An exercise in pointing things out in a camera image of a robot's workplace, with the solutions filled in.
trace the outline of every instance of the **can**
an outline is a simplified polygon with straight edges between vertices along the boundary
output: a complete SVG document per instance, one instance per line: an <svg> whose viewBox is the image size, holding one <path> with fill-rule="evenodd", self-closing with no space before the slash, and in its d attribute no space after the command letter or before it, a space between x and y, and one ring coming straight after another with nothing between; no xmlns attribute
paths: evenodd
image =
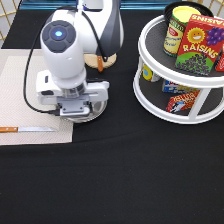
<svg viewBox="0 0 224 224"><path fill-rule="evenodd" d="M143 66L143 77L150 82L156 82L160 79L160 76L153 72L147 65Z"/></svg>
<svg viewBox="0 0 224 224"><path fill-rule="evenodd" d="M192 14L201 15L197 9L189 6L179 6L173 9L164 41L164 52L167 55L177 57L181 39Z"/></svg>

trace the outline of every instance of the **shelf tier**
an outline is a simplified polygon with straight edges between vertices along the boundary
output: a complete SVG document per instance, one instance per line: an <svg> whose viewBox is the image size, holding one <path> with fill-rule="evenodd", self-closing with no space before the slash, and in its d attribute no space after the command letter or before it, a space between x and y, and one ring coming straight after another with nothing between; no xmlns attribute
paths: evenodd
<svg viewBox="0 0 224 224"><path fill-rule="evenodd" d="M214 68L208 76L175 68L176 58L163 52L167 29L164 16L155 18L144 27L138 43L143 62L161 77L178 84L196 88L223 87L224 72L217 72Z"/></svg>
<svg viewBox="0 0 224 224"><path fill-rule="evenodd" d="M157 108L166 111L166 107L168 105L170 97L178 96L181 94L174 93L164 93L162 91L163 79L160 79L157 82L149 82L144 79L142 74L139 78L139 86L142 94L145 98L151 102ZM223 88L211 89L207 99L205 100L199 115L209 113L214 110L220 104L223 98ZM191 109L182 110L176 112L175 114L181 116L188 116Z"/></svg>

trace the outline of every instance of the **orange knife handle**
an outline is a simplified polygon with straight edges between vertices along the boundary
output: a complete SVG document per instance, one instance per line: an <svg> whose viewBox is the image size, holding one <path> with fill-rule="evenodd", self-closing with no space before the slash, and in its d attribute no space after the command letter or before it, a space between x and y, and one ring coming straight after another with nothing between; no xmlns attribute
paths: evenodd
<svg viewBox="0 0 224 224"><path fill-rule="evenodd" d="M97 56L97 64L98 64L98 71L103 71L103 59L101 56Z"/></svg>
<svg viewBox="0 0 224 224"><path fill-rule="evenodd" d="M3 132L18 132L17 127L0 127L0 133Z"/></svg>

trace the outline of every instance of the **red raisins box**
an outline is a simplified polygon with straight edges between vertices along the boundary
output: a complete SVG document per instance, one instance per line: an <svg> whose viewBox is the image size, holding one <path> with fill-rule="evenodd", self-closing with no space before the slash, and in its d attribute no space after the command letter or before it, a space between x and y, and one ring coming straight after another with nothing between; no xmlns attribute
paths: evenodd
<svg viewBox="0 0 224 224"><path fill-rule="evenodd" d="M224 43L224 20L192 15L176 60L176 68L208 75Z"/></svg>

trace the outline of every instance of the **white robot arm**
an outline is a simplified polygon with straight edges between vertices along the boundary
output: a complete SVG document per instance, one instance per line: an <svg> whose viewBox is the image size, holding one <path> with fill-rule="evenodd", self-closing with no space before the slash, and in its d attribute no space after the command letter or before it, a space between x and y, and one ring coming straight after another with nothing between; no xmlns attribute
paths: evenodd
<svg viewBox="0 0 224 224"><path fill-rule="evenodd" d="M108 100L108 82L86 82L84 53L109 57L123 44L119 0L102 3L100 12L84 13L81 1L75 12L56 11L40 35L48 70L37 76L39 102L59 106L60 116L74 122L99 116Z"/></svg>

